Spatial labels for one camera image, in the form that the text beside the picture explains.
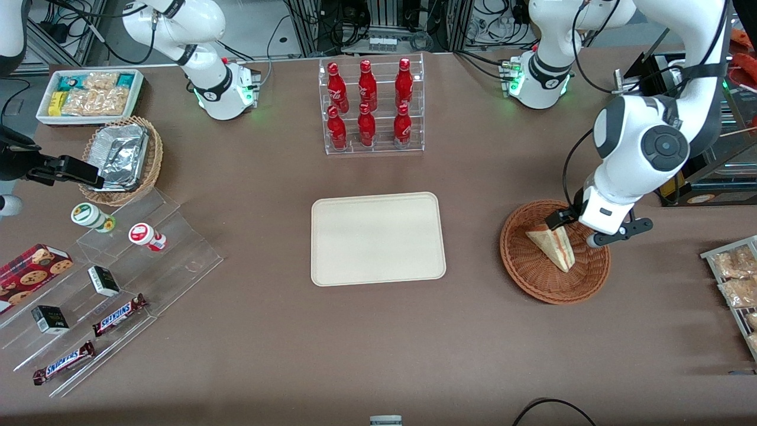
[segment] red cookie box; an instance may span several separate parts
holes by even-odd
[[[0,314],[73,265],[68,253],[36,244],[0,267]]]

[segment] acrylic display stand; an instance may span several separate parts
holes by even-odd
[[[321,118],[323,121],[323,139],[328,155],[354,154],[401,154],[403,152],[422,152],[425,148],[424,116],[424,70],[422,55],[377,55],[369,57],[373,75],[378,87],[378,108],[373,112],[376,120],[376,138],[374,146],[365,147],[360,143],[360,133],[357,128],[357,118],[360,116],[360,91],[357,82],[360,79],[360,62],[356,58],[328,58],[319,63],[319,93],[321,96]],[[408,105],[408,115],[413,121],[410,128],[410,144],[405,149],[394,146],[394,118],[397,116],[397,106],[394,103],[394,80],[400,67],[400,59],[410,59],[410,73],[413,75],[413,99]],[[336,62],[339,74],[347,84],[347,100],[350,110],[342,114],[341,118],[347,127],[347,149],[337,151],[331,143],[326,121],[329,116],[326,109],[331,105],[329,98],[329,73],[326,65]]]
[[[80,348],[87,340],[94,344],[96,357],[77,363],[40,386],[50,397],[64,396],[84,381],[223,260],[184,220],[179,206],[158,190],[130,201],[113,216],[113,231],[90,230],[66,249],[74,261],[71,269],[0,317],[0,353],[15,371],[28,376],[30,386],[35,370]],[[165,235],[167,247],[152,252],[132,244],[127,234],[138,222],[148,223]],[[111,271],[121,289],[117,296],[95,292],[87,273],[92,265]],[[95,338],[92,325],[139,293],[149,304]],[[30,312],[37,305],[59,307],[70,329],[57,336],[41,333]]]
[[[718,253],[722,252],[728,252],[733,249],[738,249],[741,246],[747,246],[749,247],[749,250],[752,251],[752,255],[757,258],[757,236],[751,236],[749,238],[745,238],[744,240],[736,241],[735,243],[728,244],[727,246],[722,246],[715,250],[710,250],[709,252],[702,253],[699,255],[699,257],[705,259],[707,261],[707,265],[709,265],[710,269],[712,269],[712,274],[715,275],[715,279],[718,281],[718,290],[723,293],[723,297],[725,297],[726,302],[728,301],[728,295],[723,291],[723,284],[727,280],[727,278],[723,278],[720,273],[718,272],[718,269],[715,267],[715,263],[713,262],[713,258]],[[744,337],[744,340],[746,340],[746,337],[749,336],[752,333],[757,332],[757,330],[753,330],[752,327],[749,325],[749,322],[746,320],[746,316],[757,312],[757,308],[734,308],[730,304],[728,305],[728,308],[730,309],[731,313],[734,315],[734,318],[736,319],[736,324],[739,326],[739,330],[741,330],[741,335]],[[757,351],[755,351],[754,348],[752,348],[751,345],[746,345],[749,348],[749,351],[752,353],[752,358],[757,361]]]

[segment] brown table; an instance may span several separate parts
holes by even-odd
[[[610,86],[639,51],[581,54]],[[260,107],[229,122],[197,106],[179,68],[145,68],[139,113],[165,145],[158,187],[226,260],[63,399],[0,362],[2,424],[331,425],[391,413],[408,426],[509,424],[540,396],[599,424],[757,423],[757,378],[724,375],[753,363],[698,256],[754,234],[754,209],[665,209],[647,196],[637,212],[655,230],[612,247],[601,292],[538,302],[505,272],[500,228],[525,202],[561,198],[565,154],[607,98],[576,78],[557,106],[531,111],[452,55],[425,60],[426,152],[389,158],[326,157],[317,61],[276,63]],[[91,132],[40,126],[36,140],[77,153]],[[570,187],[598,161],[581,147]],[[439,198],[443,278],[313,285],[313,202],[415,191]],[[68,220],[76,185],[22,182],[17,193],[26,209],[0,222],[0,262],[83,232]],[[523,424],[583,424],[560,407],[536,411]]]

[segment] round wicker basket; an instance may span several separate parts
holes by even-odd
[[[558,208],[568,205],[556,200],[539,200],[515,210],[500,234],[500,255],[510,277],[523,291],[554,305],[579,303],[596,294],[610,271],[607,246],[592,249],[586,239],[594,231],[575,222],[565,227],[575,265],[562,272],[525,234]]]
[[[163,161],[163,142],[160,140],[160,135],[157,134],[155,127],[149,121],[141,117],[124,118],[105,124],[105,126],[126,126],[127,124],[139,124],[150,131],[150,139],[147,144],[147,152],[145,153],[145,164],[142,166],[142,182],[136,190],[130,193],[97,193],[87,188],[87,186],[80,184],[79,188],[82,193],[91,202],[119,207],[131,199],[147,194],[155,186],[157,176],[160,174],[160,162]],[[89,157],[89,150],[92,148],[94,140],[95,135],[93,134],[89,138],[89,143],[84,148],[84,155],[82,156],[84,161]]]

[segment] bread slice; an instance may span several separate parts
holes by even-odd
[[[564,227],[550,230],[546,224],[541,224],[525,234],[561,271],[570,271],[575,257]]]

